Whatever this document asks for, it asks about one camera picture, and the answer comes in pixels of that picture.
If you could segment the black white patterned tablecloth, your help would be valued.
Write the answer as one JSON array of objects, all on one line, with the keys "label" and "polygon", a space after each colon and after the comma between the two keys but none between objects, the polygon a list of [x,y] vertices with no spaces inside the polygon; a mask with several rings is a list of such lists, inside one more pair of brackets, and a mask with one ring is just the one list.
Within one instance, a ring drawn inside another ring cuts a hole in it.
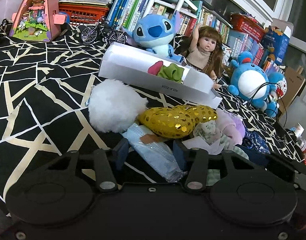
[{"label": "black white patterned tablecloth", "polygon": [[93,130],[85,105],[106,48],[80,44],[72,30],[49,43],[0,33],[0,205],[21,175],[67,151],[90,154],[120,141]]}]

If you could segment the blue cardboard box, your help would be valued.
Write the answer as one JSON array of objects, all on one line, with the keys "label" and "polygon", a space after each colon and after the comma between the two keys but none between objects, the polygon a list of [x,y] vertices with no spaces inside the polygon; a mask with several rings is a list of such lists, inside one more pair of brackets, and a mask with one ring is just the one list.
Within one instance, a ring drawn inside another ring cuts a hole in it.
[{"label": "blue cardboard box", "polygon": [[268,26],[261,40],[261,45],[268,52],[268,57],[281,65],[286,54],[290,38],[277,27]]}]

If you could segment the gold sequin heart pillow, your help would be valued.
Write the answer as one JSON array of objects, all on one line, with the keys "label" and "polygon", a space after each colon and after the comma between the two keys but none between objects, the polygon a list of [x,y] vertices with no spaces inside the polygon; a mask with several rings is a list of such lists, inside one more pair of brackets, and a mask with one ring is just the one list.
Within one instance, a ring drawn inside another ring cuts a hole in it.
[{"label": "gold sequin heart pillow", "polygon": [[141,124],[156,135],[169,139],[188,136],[199,123],[214,121],[218,115],[205,105],[177,105],[173,108],[153,107],[138,116]]}]

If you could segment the brown haired baby doll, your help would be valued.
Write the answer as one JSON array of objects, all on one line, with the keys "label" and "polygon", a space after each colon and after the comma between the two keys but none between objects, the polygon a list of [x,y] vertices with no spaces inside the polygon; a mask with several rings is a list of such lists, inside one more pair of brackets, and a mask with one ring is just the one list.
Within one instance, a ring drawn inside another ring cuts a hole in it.
[{"label": "brown haired baby doll", "polygon": [[211,78],[214,89],[221,87],[217,79],[222,76],[224,51],[222,37],[216,29],[197,24],[191,36],[182,41],[180,54],[189,66]]}]

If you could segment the green striped doll dress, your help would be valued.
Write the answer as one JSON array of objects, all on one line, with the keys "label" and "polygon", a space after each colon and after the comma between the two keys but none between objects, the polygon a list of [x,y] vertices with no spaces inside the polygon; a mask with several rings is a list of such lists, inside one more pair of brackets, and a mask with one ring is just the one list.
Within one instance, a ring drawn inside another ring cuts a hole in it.
[{"label": "green striped doll dress", "polygon": [[233,145],[231,139],[219,131],[215,121],[199,123],[193,130],[193,136],[203,138],[209,145],[220,139],[220,144],[224,146],[224,151],[233,151],[249,160],[248,155],[238,145]]}]

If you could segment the purple fluffy plush toy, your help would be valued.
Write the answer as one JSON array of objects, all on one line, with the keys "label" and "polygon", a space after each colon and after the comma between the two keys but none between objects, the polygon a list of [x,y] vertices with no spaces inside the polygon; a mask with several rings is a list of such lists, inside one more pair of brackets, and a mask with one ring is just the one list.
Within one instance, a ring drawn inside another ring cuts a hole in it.
[{"label": "purple fluffy plush toy", "polygon": [[231,119],[235,122],[235,128],[240,133],[241,137],[245,137],[245,125],[241,117],[239,116],[231,116]]}]

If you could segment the green fabric scrunchie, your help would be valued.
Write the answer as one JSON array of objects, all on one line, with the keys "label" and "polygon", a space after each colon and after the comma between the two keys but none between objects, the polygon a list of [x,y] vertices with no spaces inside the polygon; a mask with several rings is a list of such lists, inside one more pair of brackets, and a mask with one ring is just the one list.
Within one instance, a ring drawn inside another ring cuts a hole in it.
[{"label": "green fabric scrunchie", "polygon": [[171,63],[168,67],[162,66],[160,68],[160,71],[157,73],[157,76],[170,81],[174,81],[176,83],[182,83],[183,73],[184,73],[184,68],[179,67],[174,63]]}]

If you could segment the red plastic basket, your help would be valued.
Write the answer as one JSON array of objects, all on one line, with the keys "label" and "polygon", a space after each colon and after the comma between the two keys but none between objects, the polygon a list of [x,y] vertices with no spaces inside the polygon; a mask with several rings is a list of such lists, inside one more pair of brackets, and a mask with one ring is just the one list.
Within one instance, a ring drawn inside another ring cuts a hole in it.
[{"label": "red plastic basket", "polygon": [[230,23],[234,30],[248,34],[258,43],[265,35],[265,30],[261,25],[243,14],[232,14]]},{"label": "red plastic basket", "polygon": [[105,5],[59,3],[59,11],[69,16],[70,25],[95,24],[106,16],[109,8]]}]

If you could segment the white paper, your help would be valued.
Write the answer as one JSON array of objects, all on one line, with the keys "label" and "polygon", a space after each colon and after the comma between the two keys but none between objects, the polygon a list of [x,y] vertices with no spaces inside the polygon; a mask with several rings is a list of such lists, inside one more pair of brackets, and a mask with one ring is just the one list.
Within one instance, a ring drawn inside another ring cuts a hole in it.
[{"label": "white paper", "polygon": [[209,145],[203,138],[194,137],[192,139],[182,141],[182,144],[184,144],[187,149],[200,148],[206,150],[210,155],[218,155],[224,149],[224,146],[220,144],[220,139]]}]

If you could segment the pink soft cloth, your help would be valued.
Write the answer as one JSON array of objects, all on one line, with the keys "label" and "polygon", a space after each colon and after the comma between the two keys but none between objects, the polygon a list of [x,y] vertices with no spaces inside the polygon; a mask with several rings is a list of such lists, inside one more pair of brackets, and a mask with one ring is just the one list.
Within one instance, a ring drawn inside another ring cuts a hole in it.
[{"label": "pink soft cloth", "polygon": [[218,115],[215,120],[216,127],[222,134],[231,139],[233,145],[240,145],[242,143],[242,137],[236,128],[235,121],[228,113],[219,108],[216,110],[216,113]]}]

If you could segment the black miniature bicycle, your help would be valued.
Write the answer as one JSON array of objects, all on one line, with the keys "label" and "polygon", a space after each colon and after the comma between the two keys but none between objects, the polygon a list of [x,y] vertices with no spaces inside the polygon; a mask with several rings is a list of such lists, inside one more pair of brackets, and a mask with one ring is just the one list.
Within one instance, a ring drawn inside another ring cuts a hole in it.
[{"label": "black miniature bicycle", "polygon": [[92,44],[102,41],[108,45],[114,42],[126,44],[126,32],[113,29],[105,18],[98,20],[95,24],[82,25],[77,28],[79,38],[84,44]]}]

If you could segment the white fluffy pompom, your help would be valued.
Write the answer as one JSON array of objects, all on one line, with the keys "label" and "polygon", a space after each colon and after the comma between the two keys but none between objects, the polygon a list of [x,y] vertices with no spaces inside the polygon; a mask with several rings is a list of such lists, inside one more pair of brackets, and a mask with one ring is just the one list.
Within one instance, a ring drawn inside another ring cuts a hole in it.
[{"label": "white fluffy pompom", "polygon": [[119,80],[106,79],[92,88],[89,121],[98,132],[126,131],[146,110],[148,100]]}]

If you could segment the pink fabric bow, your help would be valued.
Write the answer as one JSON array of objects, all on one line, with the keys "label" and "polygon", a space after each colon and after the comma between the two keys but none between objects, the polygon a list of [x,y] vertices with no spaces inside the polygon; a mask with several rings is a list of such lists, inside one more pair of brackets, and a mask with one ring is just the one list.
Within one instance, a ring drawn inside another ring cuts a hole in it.
[{"label": "pink fabric bow", "polygon": [[149,67],[148,73],[156,76],[158,75],[162,67],[163,67],[163,61],[157,61],[155,64]]}]

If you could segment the white cardboard box tray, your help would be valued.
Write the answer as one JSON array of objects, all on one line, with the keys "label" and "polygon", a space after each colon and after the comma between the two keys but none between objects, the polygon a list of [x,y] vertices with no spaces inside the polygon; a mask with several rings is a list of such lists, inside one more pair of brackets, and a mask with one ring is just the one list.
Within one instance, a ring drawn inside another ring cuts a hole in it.
[{"label": "white cardboard box tray", "polygon": [[99,76],[216,109],[222,97],[213,80],[192,67],[139,48],[114,42],[105,52]]}]

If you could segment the navy floral fabric pouch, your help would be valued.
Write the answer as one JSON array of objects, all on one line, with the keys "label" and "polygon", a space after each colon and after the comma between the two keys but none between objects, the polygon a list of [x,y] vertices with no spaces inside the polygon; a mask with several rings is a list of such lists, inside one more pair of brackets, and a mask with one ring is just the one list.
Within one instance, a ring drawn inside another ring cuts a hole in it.
[{"label": "navy floral fabric pouch", "polygon": [[270,154],[266,140],[258,132],[249,131],[248,129],[245,129],[245,136],[242,139],[240,148],[262,154]]}]

